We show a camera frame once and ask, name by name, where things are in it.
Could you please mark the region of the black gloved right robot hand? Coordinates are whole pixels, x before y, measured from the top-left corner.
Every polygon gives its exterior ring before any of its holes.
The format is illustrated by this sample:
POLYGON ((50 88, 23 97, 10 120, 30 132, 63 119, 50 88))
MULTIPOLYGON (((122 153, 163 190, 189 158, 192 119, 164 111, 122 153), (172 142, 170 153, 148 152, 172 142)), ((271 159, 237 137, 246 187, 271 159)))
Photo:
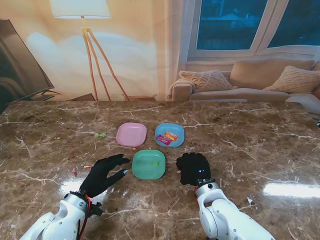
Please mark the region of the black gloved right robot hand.
POLYGON ((197 186, 198 180, 210 180, 211 168, 208 160, 201 153, 184 153, 176 159, 182 185, 197 186))

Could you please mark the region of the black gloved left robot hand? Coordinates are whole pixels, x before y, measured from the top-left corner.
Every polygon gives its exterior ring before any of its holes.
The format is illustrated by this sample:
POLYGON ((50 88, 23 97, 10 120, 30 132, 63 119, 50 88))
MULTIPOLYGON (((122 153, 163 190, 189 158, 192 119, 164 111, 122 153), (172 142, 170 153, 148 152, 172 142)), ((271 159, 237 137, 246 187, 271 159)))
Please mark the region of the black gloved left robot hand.
POLYGON ((121 180, 128 173, 128 170, 121 169, 108 177, 109 172, 115 167, 129 162, 130 159, 125 158, 123 153, 98 160, 81 184, 79 192, 89 198, 94 198, 104 193, 110 186, 121 180))

